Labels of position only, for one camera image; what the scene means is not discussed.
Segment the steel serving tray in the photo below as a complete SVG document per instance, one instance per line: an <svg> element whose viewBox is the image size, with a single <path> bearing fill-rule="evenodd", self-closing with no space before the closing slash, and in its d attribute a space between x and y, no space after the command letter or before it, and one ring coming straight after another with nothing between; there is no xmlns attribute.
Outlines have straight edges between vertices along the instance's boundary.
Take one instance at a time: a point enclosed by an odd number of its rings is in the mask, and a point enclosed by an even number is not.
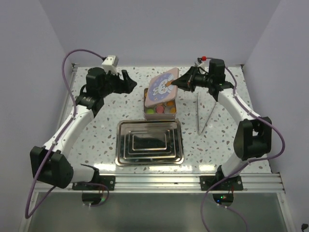
<svg viewBox="0 0 309 232"><path fill-rule="evenodd" d="M118 123L117 165L174 165L181 164L183 160L179 120L123 120Z"/></svg>

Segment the metal tongs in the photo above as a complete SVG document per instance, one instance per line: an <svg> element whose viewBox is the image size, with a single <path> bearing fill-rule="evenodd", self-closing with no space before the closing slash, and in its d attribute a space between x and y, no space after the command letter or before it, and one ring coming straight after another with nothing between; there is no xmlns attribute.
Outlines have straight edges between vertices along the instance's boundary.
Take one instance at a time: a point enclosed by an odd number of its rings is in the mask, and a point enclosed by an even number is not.
<svg viewBox="0 0 309 232"><path fill-rule="evenodd" d="M211 117L216 104L217 102L207 91L197 93L197 134L199 136L203 135L208 127L211 127Z"/></svg>

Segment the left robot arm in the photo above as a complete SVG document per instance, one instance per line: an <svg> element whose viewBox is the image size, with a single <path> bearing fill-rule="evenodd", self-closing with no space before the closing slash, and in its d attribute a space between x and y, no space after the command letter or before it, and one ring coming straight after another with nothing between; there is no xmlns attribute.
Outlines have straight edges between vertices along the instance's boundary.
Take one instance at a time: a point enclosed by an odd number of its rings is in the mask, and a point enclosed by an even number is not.
<svg viewBox="0 0 309 232"><path fill-rule="evenodd" d="M130 94L136 85L127 70L112 74L99 67L89 69L86 84L73 100L72 111L65 122L43 146L34 146L30 151L34 180L62 189L71 183L97 189L100 184L98 169L86 164L73 166L68 155L84 128L103 107L104 98L112 93Z"/></svg>

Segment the silver tin lid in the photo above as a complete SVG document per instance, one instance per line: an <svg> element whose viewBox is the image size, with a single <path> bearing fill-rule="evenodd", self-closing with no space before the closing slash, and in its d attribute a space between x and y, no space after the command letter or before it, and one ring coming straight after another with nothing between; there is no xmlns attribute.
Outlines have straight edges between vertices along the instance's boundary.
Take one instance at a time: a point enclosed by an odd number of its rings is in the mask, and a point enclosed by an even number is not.
<svg viewBox="0 0 309 232"><path fill-rule="evenodd" d="M172 82L178 78L178 68L172 68L152 78L149 82L144 106L149 108L161 103L175 100L178 87L173 85Z"/></svg>

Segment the cookie tin with paper cups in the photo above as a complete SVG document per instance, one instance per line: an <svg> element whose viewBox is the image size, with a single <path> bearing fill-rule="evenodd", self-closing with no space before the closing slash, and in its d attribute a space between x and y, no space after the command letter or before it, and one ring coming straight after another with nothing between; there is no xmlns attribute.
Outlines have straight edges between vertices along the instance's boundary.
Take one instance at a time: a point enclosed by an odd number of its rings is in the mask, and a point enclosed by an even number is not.
<svg viewBox="0 0 309 232"><path fill-rule="evenodd" d="M177 114L176 96L177 91L159 93L151 89L148 97L148 88L144 89L143 113L146 120L175 119Z"/></svg>

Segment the pink round cookie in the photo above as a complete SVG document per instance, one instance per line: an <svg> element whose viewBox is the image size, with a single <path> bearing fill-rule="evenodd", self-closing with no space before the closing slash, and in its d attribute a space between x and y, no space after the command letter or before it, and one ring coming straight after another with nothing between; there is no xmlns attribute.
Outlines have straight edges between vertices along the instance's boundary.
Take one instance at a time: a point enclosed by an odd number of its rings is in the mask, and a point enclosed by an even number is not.
<svg viewBox="0 0 309 232"><path fill-rule="evenodd" d="M157 114L163 114L165 111L165 108L163 105L158 105L155 110Z"/></svg>

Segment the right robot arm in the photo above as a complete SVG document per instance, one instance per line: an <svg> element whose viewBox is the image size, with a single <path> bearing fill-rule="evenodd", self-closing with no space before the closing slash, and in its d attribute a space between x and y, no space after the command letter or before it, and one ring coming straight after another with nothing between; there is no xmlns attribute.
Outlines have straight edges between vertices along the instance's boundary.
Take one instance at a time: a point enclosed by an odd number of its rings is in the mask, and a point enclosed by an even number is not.
<svg viewBox="0 0 309 232"><path fill-rule="evenodd" d="M269 117L260 117L238 96L237 83L225 79L230 70L222 59L210 59L207 71L203 70L203 64L202 61L200 65L190 67L184 75L172 81L172 85L190 92L194 92L196 87L207 88L238 127L233 142L234 152L218 167L209 187L224 190L232 185L232 179L239 176L247 165L266 160L264 155L271 151L272 121Z"/></svg>

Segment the green round cookie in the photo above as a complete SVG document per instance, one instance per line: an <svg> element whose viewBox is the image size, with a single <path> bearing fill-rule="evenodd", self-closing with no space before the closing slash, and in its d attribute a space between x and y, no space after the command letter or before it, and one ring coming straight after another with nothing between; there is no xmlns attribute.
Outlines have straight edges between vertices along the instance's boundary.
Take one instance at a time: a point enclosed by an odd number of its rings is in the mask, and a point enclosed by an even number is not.
<svg viewBox="0 0 309 232"><path fill-rule="evenodd" d="M146 114L154 114L154 113L155 113L154 109L147 109L146 110Z"/></svg>

